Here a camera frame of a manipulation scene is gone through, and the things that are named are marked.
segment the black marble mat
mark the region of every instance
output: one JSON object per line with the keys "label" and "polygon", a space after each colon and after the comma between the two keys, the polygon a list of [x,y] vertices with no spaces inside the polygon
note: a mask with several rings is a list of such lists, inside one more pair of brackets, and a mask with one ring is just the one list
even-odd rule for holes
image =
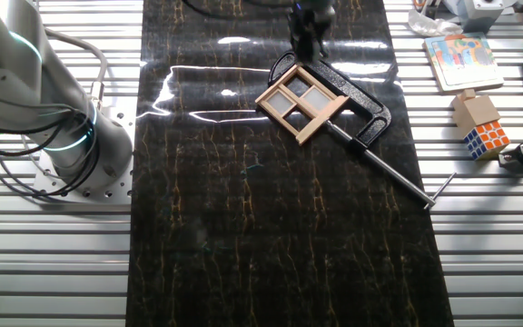
{"label": "black marble mat", "polygon": [[[326,133],[299,147],[256,113],[290,49],[266,18],[285,15],[219,1],[192,0],[246,19],[144,2],[127,326],[452,326],[424,203]],[[371,150],[420,185],[383,4],[336,10],[329,61],[391,110]]]}

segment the window pane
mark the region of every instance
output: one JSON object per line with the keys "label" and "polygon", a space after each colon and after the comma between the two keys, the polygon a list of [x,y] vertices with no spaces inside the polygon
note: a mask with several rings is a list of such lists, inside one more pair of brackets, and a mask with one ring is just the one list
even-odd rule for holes
{"label": "window pane", "polygon": [[280,91],[278,91],[271,96],[271,98],[268,100],[268,104],[277,110],[278,113],[284,114],[288,111],[288,108],[291,107],[293,102],[285,97]]}
{"label": "window pane", "polygon": [[308,101],[319,112],[322,111],[322,109],[324,109],[324,107],[331,102],[331,99],[329,99],[326,95],[322,94],[322,92],[320,92],[316,88],[311,89],[302,98]]}
{"label": "window pane", "polygon": [[284,119],[286,122],[290,123],[290,125],[298,132],[306,127],[306,125],[311,121],[311,118],[308,117],[304,112],[298,110],[298,108],[294,109],[292,113],[288,114],[288,116]]}
{"label": "window pane", "polygon": [[290,89],[290,91],[292,91],[294,94],[298,96],[301,96],[310,88],[306,83],[304,83],[304,81],[302,81],[298,77],[292,78],[286,86]]}

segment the wooden frame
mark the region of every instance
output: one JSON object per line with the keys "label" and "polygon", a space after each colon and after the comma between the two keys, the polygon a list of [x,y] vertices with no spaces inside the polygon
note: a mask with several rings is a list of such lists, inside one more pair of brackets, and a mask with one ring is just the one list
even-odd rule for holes
{"label": "wooden frame", "polygon": [[[301,80],[305,81],[310,86],[302,96],[296,95],[286,86],[286,84],[295,77],[300,77]],[[317,110],[311,103],[304,99],[304,97],[312,90],[318,90],[322,95],[330,99],[330,102],[323,107],[322,110]],[[283,114],[268,102],[268,100],[277,93],[280,93],[293,103]],[[336,114],[348,99],[348,96],[337,96],[329,90],[328,87],[324,86],[314,78],[314,76],[306,72],[300,65],[295,64],[274,85],[270,86],[262,95],[260,95],[257,100],[255,100],[255,103],[290,131],[290,133],[294,134],[298,143],[302,145],[308,141],[316,131],[318,131],[322,124]],[[291,114],[291,112],[296,108],[300,109],[300,111],[311,118],[311,121],[299,132],[285,120],[285,117]]]}

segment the colorful card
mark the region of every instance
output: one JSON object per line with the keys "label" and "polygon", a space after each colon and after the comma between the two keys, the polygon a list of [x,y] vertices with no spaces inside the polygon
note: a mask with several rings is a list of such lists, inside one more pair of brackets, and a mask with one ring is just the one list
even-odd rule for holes
{"label": "colorful card", "polygon": [[504,84],[488,40],[481,32],[432,37],[425,40],[425,46],[443,92]]}

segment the rubik's cube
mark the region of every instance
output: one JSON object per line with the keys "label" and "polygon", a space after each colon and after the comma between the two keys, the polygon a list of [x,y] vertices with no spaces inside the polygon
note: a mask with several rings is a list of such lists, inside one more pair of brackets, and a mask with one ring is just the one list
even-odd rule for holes
{"label": "rubik's cube", "polygon": [[498,122],[476,126],[463,140],[474,160],[499,154],[509,144],[509,139]]}

